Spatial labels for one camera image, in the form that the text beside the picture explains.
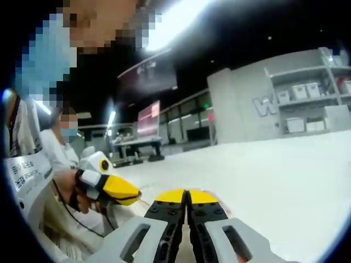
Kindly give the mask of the person's left hand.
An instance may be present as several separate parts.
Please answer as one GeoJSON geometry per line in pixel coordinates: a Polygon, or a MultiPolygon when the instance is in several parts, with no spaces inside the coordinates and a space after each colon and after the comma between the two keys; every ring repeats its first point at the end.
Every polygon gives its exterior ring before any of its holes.
{"type": "Polygon", "coordinates": [[[83,214],[89,212],[91,201],[76,180],[77,169],[57,172],[53,177],[57,193],[62,197],[63,203],[83,214]]]}

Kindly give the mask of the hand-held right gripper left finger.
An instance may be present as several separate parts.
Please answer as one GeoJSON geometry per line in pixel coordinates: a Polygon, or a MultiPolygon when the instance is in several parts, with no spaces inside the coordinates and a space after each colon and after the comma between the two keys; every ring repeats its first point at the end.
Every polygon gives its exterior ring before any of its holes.
{"type": "Polygon", "coordinates": [[[160,194],[144,216],[134,216],[114,230],[85,262],[175,262],[185,210],[186,190],[160,194]]]}

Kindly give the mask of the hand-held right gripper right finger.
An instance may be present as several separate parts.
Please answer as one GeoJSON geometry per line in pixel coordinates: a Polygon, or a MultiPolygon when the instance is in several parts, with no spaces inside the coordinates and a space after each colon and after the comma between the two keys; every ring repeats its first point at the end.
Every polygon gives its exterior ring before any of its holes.
{"type": "Polygon", "coordinates": [[[272,252],[268,239],[228,217],[209,192],[187,190],[190,242],[197,262],[286,262],[272,252]]]}

